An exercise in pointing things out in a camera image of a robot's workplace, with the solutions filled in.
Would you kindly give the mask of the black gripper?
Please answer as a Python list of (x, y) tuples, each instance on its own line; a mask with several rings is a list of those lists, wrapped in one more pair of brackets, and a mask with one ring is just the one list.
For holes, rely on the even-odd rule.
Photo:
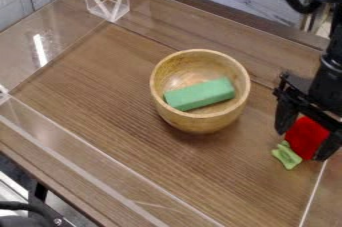
[(321, 124), (330, 133), (320, 145), (316, 161), (325, 161), (342, 147), (342, 122), (333, 117), (333, 111), (309, 94), (312, 80), (292, 72), (282, 72), (280, 85), (274, 88), (277, 97), (276, 130), (282, 135), (293, 126), (300, 115), (308, 116)]

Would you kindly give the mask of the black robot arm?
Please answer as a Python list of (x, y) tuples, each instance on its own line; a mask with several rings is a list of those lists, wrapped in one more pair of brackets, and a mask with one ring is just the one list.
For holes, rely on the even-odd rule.
[(342, 149), (342, 0), (285, 0), (301, 14), (333, 7), (325, 46), (314, 75), (280, 75), (276, 130), (306, 160), (325, 161)]

